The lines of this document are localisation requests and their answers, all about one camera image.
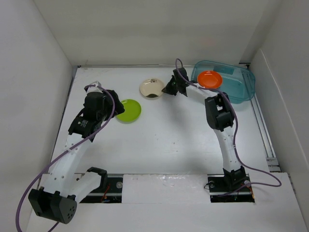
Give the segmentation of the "cream plate dark smudge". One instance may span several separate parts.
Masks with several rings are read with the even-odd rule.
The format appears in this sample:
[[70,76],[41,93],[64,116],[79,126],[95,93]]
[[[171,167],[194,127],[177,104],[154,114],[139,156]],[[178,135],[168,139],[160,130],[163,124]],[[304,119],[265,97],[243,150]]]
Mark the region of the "cream plate dark smudge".
[[164,82],[157,78],[147,79],[140,84],[140,93],[147,99],[157,99],[163,94],[164,87]]

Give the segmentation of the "orange plate front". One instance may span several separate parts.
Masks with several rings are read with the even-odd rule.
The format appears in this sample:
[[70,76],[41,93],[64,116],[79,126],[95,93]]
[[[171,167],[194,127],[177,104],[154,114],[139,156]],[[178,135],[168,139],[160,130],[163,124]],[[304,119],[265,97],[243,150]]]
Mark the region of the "orange plate front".
[[197,76],[197,82],[205,88],[219,88],[223,78],[215,71],[203,71]]

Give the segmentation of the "green plate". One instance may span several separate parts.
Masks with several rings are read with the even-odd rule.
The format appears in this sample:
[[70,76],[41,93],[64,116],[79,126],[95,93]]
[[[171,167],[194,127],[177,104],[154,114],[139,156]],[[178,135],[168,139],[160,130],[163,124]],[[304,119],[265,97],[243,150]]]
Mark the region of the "green plate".
[[116,118],[122,123],[132,123],[136,121],[141,115],[141,105],[138,101],[133,99],[126,99],[121,101],[124,112],[117,115]]

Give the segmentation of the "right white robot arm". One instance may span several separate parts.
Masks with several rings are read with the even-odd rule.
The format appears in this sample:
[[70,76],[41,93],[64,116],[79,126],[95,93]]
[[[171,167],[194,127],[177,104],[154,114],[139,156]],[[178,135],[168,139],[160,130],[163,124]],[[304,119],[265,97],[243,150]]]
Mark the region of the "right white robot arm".
[[172,78],[162,92],[174,96],[181,93],[188,98],[203,100],[207,123],[217,136],[223,157],[222,185],[224,191],[232,192],[244,186],[247,176],[236,149],[238,120],[228,95],[218,89],[221,83],[222,77],[214,71],[207,71],[197,83],[190,82],[186,69],[181,67],[173,70]]

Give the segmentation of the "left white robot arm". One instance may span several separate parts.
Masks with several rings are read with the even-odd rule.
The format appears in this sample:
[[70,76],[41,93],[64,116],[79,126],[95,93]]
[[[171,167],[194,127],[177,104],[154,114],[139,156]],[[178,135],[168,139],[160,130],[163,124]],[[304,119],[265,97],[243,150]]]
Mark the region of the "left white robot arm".
[[92,145],[94,138],[115,116],[125,111],[114,90],[89,85],[82,110],[72,121],[65,142],[64,154],[53,164],[48,178],[39,189],[32,189],[28,200],[39,217],[68,224],[77,205],[93,190],[107,187],[107,171],[90,167],[81,179],[75,171]]

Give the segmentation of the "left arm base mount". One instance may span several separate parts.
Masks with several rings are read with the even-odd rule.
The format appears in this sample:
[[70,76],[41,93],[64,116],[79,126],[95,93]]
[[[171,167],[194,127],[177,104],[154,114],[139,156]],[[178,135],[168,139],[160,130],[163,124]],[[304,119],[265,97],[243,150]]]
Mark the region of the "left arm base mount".
[[109,174],[105,187],[90,192],[81,203],[121,203],[123,174]]

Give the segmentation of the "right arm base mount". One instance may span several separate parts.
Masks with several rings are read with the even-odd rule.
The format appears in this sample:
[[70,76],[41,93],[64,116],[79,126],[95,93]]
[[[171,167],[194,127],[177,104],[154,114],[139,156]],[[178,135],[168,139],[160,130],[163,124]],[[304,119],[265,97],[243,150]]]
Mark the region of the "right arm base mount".
[[209,191],[211,203],[255,203],[251,186],[244,187],[250,182],[249,175],[231,189],[227,186],[223,174],[207,175],[207,183],[204,189]]

